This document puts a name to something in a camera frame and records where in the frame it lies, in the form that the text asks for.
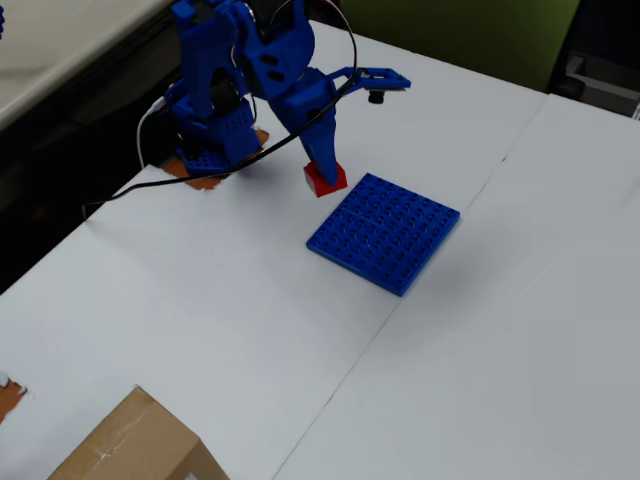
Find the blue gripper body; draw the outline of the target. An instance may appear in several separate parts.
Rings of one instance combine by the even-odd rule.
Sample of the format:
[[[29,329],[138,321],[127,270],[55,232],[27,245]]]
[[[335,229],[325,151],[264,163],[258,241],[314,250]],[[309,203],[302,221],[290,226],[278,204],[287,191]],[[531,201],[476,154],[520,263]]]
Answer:
[[[294,134],[315,118],[335,95],[336,88],[324,73],[307,68],[300,80],[268,104],[287,131]]]

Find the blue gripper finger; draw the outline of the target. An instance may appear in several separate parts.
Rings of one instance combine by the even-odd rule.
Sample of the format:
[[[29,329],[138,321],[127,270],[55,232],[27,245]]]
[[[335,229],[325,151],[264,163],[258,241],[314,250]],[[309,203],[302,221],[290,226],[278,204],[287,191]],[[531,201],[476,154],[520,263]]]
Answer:
[[[309,159],[316,165],[327,184],[336,184],[338,181],[335,132],[335,111],[330,110],[300,136]]]

